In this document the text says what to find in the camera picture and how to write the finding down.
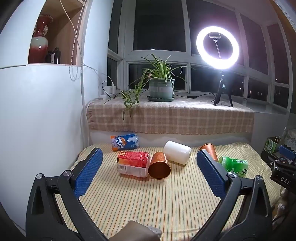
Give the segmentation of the red white paper cup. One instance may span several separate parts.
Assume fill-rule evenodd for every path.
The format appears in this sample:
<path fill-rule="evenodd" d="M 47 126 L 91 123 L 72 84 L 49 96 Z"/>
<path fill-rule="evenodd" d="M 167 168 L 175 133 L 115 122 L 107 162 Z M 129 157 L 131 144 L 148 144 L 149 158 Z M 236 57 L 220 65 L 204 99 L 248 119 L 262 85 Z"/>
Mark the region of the red white paper cup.
<path fill-rule="evenodd" d="M 147 178 L 147 169 L 151 162 L 148 152 L 120 151 L 117 156 L 116 170 L 120 174 Z"/>

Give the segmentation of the green plastic cup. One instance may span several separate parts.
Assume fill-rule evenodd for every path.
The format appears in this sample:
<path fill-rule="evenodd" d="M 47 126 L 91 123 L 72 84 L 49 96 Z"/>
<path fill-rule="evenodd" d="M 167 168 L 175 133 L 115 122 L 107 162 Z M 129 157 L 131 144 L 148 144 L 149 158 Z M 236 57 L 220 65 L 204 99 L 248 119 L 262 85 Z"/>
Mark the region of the green plastic cup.
<path fill-rule="evenodd" d="M 248 161 L 232 159 L 230 157 L 221 156 L 218 162 L 225 168 L 227 172 L 234 172 L 239 177 L 245 177 L 248 172 Z"/>

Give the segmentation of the orange patterned cup near green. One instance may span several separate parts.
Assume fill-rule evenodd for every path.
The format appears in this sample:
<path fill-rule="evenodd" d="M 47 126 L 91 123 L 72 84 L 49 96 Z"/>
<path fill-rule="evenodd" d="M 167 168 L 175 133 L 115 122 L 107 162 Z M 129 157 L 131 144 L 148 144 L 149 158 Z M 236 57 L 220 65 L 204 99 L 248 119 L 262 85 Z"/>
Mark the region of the orange patterned cup near green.
<path fill-rule="evenodd" d="M 217 157 L 217 153 L 216 153 L 216 150 L 215 150 L 215 146 L 211 143 L 206 143 L 206 144 L 203 144 L 199 150 L 206 150 L 209 155 L 213 158 L 214 161 L 218 162 L 218 157 Z"/>

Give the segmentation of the white plastic cup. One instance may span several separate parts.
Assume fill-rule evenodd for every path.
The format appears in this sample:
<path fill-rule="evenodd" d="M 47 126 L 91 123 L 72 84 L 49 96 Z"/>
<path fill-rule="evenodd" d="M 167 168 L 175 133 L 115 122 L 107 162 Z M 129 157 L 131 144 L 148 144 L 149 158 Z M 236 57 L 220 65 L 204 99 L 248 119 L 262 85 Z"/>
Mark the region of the white plastic cup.
<path fill-rule="evenodd" d="M 168 160 L 181 165 L 189 162 L 191 151 L 191 147 L 173 141 L 167 141 L 163 149 Z"/>

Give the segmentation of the orange patterned cup lying open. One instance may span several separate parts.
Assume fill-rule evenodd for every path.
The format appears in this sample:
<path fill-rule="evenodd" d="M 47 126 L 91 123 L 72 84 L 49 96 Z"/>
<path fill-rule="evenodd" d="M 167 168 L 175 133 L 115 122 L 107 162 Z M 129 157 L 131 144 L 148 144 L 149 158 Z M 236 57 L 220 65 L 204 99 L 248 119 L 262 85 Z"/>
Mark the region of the orange patterned cup lying open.
<path fill-rule="evenodd" d="M 170 175 L 171 166 L 164 152 L 156 152 L 153 154 L 147 172 L 149 176 L 154 179 L 165 179 Z"/>

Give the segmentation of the green tissue box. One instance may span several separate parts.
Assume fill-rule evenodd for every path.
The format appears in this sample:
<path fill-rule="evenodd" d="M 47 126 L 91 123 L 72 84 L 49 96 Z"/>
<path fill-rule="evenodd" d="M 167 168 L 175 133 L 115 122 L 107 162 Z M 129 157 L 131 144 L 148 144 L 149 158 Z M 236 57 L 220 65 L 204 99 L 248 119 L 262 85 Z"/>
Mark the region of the green tissue box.
<path fill-rule="evenodd" d="M 265 145 L 264 145 L 264 150 L 273 154 L 278 152 L 278 149 L 280 146 L 284 145 L 285 141 L 282 137 L 280 136 L 274 136 L 267 138 Z"/>

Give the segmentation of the white power strip with chargers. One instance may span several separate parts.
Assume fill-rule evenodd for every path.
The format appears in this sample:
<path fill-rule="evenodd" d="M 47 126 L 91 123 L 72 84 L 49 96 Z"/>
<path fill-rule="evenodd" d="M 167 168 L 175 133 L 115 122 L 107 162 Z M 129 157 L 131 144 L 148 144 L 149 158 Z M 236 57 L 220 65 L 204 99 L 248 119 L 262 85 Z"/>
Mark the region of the white power strip with chargers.
<path fill-rule="evenodd" d="M 102 85 L 103 93 L 99 96 L 101 100 L 108 100 L 117 97 L 117 88 L 115 85 Z"/>

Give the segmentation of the potted spider plant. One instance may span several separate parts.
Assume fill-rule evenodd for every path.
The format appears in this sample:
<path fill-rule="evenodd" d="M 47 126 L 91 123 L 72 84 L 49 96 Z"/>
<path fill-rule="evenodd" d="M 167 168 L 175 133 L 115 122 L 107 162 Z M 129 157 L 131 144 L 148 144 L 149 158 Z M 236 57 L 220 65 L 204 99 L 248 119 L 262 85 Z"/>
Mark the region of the potted spider plant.
<path fill-rule="evenodd" d="M 144 68 L 140 78 L 132 82 L 133 88 L 121 90 L 120 99 L 123 100 L 125 109 L 122 112 L 122 119 L 125 120 L 125 113 L 132 115 L 133 107 L 139 105 L 140 96 L 147 88 L 149 90 L 150 101 L 154 102 L 171 102 L 175 99 L 175 81 L 187 81 L 181 75 L 186 68 L 185 65 L 173 66 L 169 60 L 163 60 L 155 54 L 150 54 L 151 59 L 147 56 L 142 57 L 151 66 Z"/>

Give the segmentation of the small black bottle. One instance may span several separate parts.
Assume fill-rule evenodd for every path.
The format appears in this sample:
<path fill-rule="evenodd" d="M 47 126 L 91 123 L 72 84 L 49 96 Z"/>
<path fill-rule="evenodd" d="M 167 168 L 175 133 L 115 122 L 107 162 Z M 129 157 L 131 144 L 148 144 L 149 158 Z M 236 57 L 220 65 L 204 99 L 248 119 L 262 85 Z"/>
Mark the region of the small black bottle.
<path fill-rule="evenodd" d="M 61 62 L 61 51 L 56 47 L 53 51 L 48 51 L 45 57 L 45 63 L 60 64 Z"/>

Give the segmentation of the red white ceramic vase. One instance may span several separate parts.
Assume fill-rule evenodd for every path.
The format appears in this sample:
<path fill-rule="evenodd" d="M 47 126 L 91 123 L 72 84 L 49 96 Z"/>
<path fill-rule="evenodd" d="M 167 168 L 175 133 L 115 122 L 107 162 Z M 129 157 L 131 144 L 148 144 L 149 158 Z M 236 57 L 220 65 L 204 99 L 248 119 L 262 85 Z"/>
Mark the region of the red white ceramic vase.
<path fill-rule="evenodd" d="M 48 25 L 53 21 L 50 15 L 39 15 L 31 39 L 28 63 L 43 63 L 48 49 Z"/>

